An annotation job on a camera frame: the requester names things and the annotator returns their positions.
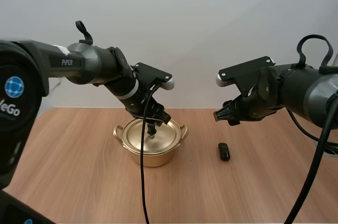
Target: logo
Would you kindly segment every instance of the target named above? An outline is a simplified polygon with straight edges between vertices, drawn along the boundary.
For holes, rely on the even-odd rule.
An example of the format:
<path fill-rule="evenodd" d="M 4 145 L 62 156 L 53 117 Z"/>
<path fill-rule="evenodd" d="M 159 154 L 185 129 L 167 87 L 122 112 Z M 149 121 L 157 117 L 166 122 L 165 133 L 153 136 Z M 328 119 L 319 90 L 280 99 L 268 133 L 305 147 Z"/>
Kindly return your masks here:
<path fill-rule="evenodd" d="M 4 99 L 0 99 L 0 110 L 17 117 L 20 115 L 20 110 L 15 107 L 15 104 L 6 104 Z"/>
<path fill-rule="evenodd" d="M 18 76 L 10 77 L 5 83 L 6 94 L 11 98 L 18 98 L 22 95 L 25 85 Z"/>

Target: black object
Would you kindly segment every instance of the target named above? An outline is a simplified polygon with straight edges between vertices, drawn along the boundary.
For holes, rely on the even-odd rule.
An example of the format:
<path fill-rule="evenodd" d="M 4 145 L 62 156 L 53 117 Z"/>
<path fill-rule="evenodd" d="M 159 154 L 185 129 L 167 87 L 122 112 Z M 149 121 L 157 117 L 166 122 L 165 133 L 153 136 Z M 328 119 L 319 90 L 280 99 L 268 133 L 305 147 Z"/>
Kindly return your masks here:
<path fill-rule="evenodd" d="M 308 39 L 321 39 L 328 45 L 328 52 L 319 70 L 308 66 L 302 46 Z M 263 57 L 219 71 L 217 84 L 221 87 L 236 83 L 241 95 L 226 101 L 223 108 L 214 113 L 216 121 L 227 120 L 229 125 L 240 121 L 259 121 L 277 110 L 287 108 L 293 122 L 308 137 L 318 141 L 318 146 L 306 181 L 285 223 L 292 223 L 315 179 L 331 129 L 338 128 L 338 67 L 328 67 L 333 49 L 328 40 L 320 35 L 304 37 L 297 46 L 299 62 L 281 66 L 264 64 L 271 59 Z M 300 126 L 293 113 L 322 127 L 320 138 L 316 138 Z"/>
<path fill-rule="evenodd" d="M 292 207 L 289 216 L 287 217 L 287 219 L 285 220 L 284 223 L 289 224 L 289 223 L 292 223 L 295 220 L 299 210 L 301 209 L 301 207 L 302 207 L 302 205 L 303 205 L 303 203 L 304 203 L 304 201 L 305 201 L 305 199 L 308 195 L 308 192 L 310 191 L 312 183 L 313 183 L 313 181 L 316 177 L 319 165 L 321 163 L 321 159 L 322 159 L 322 156 L 323 156 L 323 153 L 324 153 L 324 150 L 325 150 L 325 145 L 326 145 L 328 136 L 330 134 L 331 127 L 332 127 L 334 120 L 337 116 L 337 112 L 338 112 L 338 98 L 336 98 L 332 102 L 332 104 L 331 104 L 331 106 L 328 110 L 327 118 L 325 120 L 325 124 L 324 124 L 324 127 L 322 129 L 322 133 L 321 133 L 321 136 L 319 138 L 319 141 L 318 141 L 316 152 L 313 156 L 313 160 L 312 160 L 310 170 L 307 174 L 307 177 L 306 177 L 306 180 L 305 180 L 304 185 L 302 187 L 302 190 L 301 190 L 294 206 Z"/>
<path fill-rule="evenodd" d="M 218 150 L 220 151 L 220 159 L 222 161 L 230 160 L 230 151 L 226 143 L 219 143 Z"/>
<path fill-rule="evenodd" d="M 153 93 L 160 87 L 160 84 L 156 84 L 149 94 L 146 105 L 144 108 L 144 115 L 143 115 L 143 122 L 142 122 L 142 132 L 141 132 L 141 149 L 140 149 L 140 168 L 141 168 L 141 190 L 142 190 L 142 205 L 143 205 L 143 212 L 144 212 L 144 217 L 146 219 L 146 223 L 149 224 L 149 218 L 148 218 L 148 213 L 147 213 L 147 206 L 146 206 L 146 195 L 145 195 L 145 188 L 144 188 L 144 167 L 143 167 L 143 146 L 144 146 L 144 134 L 146 130 L 146 114 L 147 114 L 147 109 L 149 105 L 149 101 L 152 98 Z"/>
<path fill-rule="evenodd" d="M 0 191 L 0 223 L 55 224 L 4 191 Z"/>
<path fill-rule="evenodd" d="M 67 48 L 33 40 L 0 40 L 0 189 L 7 187 L 14 175 L 41 99 L 49 94 L 49 78 L 104 85 L 133 117 L 150 124 L 159 126 L 171 119 L 152 97 L 159 87 L 174 87 L 171 74 L 142 63 L 131 67 L 119 48 L 94 46 L 84 24 L 77 21 L 76 27 L 84 40 Z M 156 133 L 155 126 L 151 132 Z M 18 201 L 11 204 L 6 220 L 16 212 L 15 207 L 29 210 Z M 0 212 L 7 205 L 0 204 Z"/>
<path fill-rule="evenodd" d="M 297 128 L 302 132 L 304 133 L 306 136 L 308 136 L 310 139 L 313 139 L 314 141 L 319 141 L 319 138 L 313 136 L 311 133 L 307 132 L 300 124 L 299 122 L 297 121 L 295 115 L 290 111 L 290 110 L 287 110 L 287 112 L 289 113 L 292 121 L 295 123 L 295 125 L 297 126 Z M 338 143 L 335 143 L 335 142 L 326 142 L 326 146 L 331 146 L 331 147 L 338 147 Z"/>

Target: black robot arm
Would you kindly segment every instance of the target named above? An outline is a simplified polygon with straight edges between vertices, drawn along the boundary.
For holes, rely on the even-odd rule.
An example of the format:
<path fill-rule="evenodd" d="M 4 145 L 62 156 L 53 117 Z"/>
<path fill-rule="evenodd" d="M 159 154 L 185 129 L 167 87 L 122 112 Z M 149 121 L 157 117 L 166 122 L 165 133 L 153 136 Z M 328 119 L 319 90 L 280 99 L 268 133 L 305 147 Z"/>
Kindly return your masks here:
<path fill-rule="evenodd" d="M 275 66 L 269 57 L 251 60 L 219 71 L 217 84 L 236 84 L 241 95 L 226 101 L 214 113 L 216 121 L 260 121 L 285 107 L 323 127 L 328 107 L 338 90 L 338 68 L 314 69 L 304 63 Z M 338 128 L 334 122 L 333 129 Z"/>
<path fill-rule="evenodd" d="M 41 99 L 49 93 L 48 78 L 104 85 L 135 118 L 143 118 L 145 100 L 154 85 L 167 90 L 174 87 L 171 74 L 143 63 L 130 66 L 119 48 L 92 45 L 84 25 L 76 25 L 85 40 L 67 48 L 32 40 L 0 41 L 0 189 L 9 184 Z M 148 124 L 160 126 L 170 119 L 152 97 L 146 114 Z"/>
<path fill-rule="evenodd" d="M 321 39 L 328 45 L 328 52 L 319 70 L 308 66 L 302 46 L 308 39 Z M 297 46 L 299 62 L 275 66 L 269 57 L 255 59 L 219 71 L 216 81 L 221 87 L 236 84 L 241 92 L 235 100 L 226 101 L 223 108 L 214 113 L 216 121 L 227 120 L 229 125 L 240 121 L 260 121 L 277 110 L 287 108 L 293 122 L 308 137 L 318 141 L 303 188 L 285 223 L 292 223 L 310 191 L 327 146 L 331 129 L 338 128 L 338 67 L 327 66 L 333 55 L 328 40 L 320 35 L 308 35 Z M 322 127 L 320 138 L 308 133 L 298 123 L 293 113 Z"/>

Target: aluminum pot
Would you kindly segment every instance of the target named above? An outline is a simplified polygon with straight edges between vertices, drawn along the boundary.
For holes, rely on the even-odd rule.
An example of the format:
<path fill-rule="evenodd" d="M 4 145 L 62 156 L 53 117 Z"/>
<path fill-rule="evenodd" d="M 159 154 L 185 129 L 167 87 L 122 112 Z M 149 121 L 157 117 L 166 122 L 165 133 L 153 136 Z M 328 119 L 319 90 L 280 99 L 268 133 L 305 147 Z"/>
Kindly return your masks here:
<path fill-rule="evenodd" d="M 138 164 L 140 164 L 142 122 L 142 119 L 134 119 L 124 128 L 117 125 L 112 133 L 118 143 L 129 150 L 133 160 Z M 145 133 L 143 146 L 143 165 L 145 167 L 158 167 L 166 164 L 174 156 L 175 149 L 183 143 L 189 134 L 189 128 L 186 125 L 180 127 L 172 119 L 167 125 L 157 126 L 156 130 L 157 133 L 153 136 Z"/>

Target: black cable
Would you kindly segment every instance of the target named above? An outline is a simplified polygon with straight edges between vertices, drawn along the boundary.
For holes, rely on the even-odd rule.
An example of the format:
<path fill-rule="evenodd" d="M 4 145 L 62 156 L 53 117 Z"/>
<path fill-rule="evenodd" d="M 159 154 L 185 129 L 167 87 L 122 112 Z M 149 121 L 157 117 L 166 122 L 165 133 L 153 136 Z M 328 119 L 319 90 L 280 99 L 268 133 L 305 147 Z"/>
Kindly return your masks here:
<path fill-rule="evenodd" d="M 140 152 L 140 166 L 141 166 L 141 187 L 142 187 L 142 205 L 144 211 L 144 217 L 146 219 L 146 223 L 149 224 L 149 218 L 147 213 L 147 206 L 146 206 L 146 196 L 145 196 L 145 189 L 144 189 L 144 169 L 143 169 L 143 145 L 144 145 L 144 134 L 146 130 L 146 116 L 147 116 L 147 109 L 150 99 L 153 96 L 153 93 L 160 87 L 160 84 L 157 84 L 153 87 L 153 90 L 149 94 L 146 105 L 144 106 L 143 112 L 143 122 L 142 122 L 142 132 L 141 132 L 141 152 Z"/>
<path fill-rule="evenodd" d="M 325 124 L 324 124 L 323 130 L 322 130 L 321 136 L 320 136 L 319 141 L 318 141 L 316 152 L 313 156 L 313 160 L 312 160 L 310 170 L 307 174 L 303 188 L 302 188 L 294 206 L 292 207 L 291 212 L 289 213 L 289 216 L 287 217 L 287 219 L 284 222 L 286 224 L 292 223 L 295 220 L 299 210 L 301 209 L 301 207 L 302 207 L 302 205 L 303 205 L 303 203 L 306 199 L 308 192 L 310 191 L 312 183 L 313 183 L 313 181 L 316 177 L 316 174 L 317 174 L 317 171 L 318 171 L 318 168 L 319 168 L 319 164 L 321 163 L 321 159 L 322 159 L 322 156 L 323 156 L 323 153 L 324 153 L 324 150 L 325 150 L 325 145 L 326 145 L 328 136 L 330 134 L 332 124 L 335 120 L 335 116 L 336 116 L 337 111 L 338 111 L 338 98 L 333 100 L 333 102 L 330 106 L 330 109 L 328 110 L 328 114 L 327 114 L 327 117 L 326 117 L 326 120 L 325 120 Z"/>
<path fill-rule="evenodd" d="M 332 48 L 331 44 L 322 35 L 307 35 L 306 37 L 302 38 L 300 40 L 300 42 L 298 43 L 298 45 L 297 45 L 297 52 L 299 54 L 299 62 L 297 64 L 295 64 L 295 68 L 305 67 L 306 57 L 305 57 L 304 53 L 302 52 L 302 47 L 303 47 L 303 44 L 307 40 L 313 39 L 313 38 L 324 40 L 327 43 L 328 51 L 327 51 L 327 54 L 326 54 L 326 56 L 324 57 L 324 59 L 322 61 L 321 67 L 327 66 L 327 63 L 329 62 L 329 60 L 331 59 L 331 57 L 333 55 L 333 48 Z"/>
<path fill-rule="evenodd" d="M 297 126 L 297 128 L 302 132 L 304 133 L 306 136 L 308 136 L 309 138 L 313 139 L 314 141 L 319 141 L 319 138 L 313 136 L 312 134 L 310 134 L 309 132 L 307 132 L 300 124 L 299 122 L 297 121 L 295 115 L 287 109 L 287 112 L 289 113 L 292 121 L 295 123 L 295 125 Z M 335 142 L 326 142 L 326 145 L 327 146 L 336 146 L 338 147 L 338 143 L 335 143 Z"/>

